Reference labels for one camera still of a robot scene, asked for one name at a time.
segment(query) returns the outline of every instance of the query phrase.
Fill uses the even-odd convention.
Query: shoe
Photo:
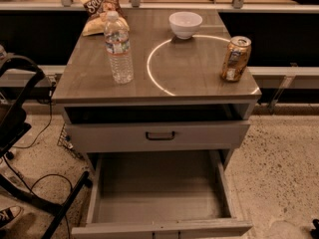
[[[12,206],[7,209],[0,211],[0,228],[6,226],[8,223],[13,221],[23,209],[20,206]]]

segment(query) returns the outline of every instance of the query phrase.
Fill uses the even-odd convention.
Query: ceramic bowl
[[[193,12],[176,12],[169,16],[169,24],[172,31],[180,39],[192,37],[202,23],[202,18]]]

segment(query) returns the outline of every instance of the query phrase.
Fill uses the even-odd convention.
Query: drawer handle
[[[173,140],[175,138],[175,132],[146,132],[146,138],[148,140]]]

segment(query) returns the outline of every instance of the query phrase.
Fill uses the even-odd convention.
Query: soda can
[[[251,53],[251,41],[244,36],[230,39],[220,76],[228,82],[238,82],[245,71]]]

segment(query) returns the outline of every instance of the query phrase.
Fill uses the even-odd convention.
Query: water bottle
[[[104,35],[113,78],[118,84],[126,84],[134,77],[129,29],[117,11],[108,12]]]

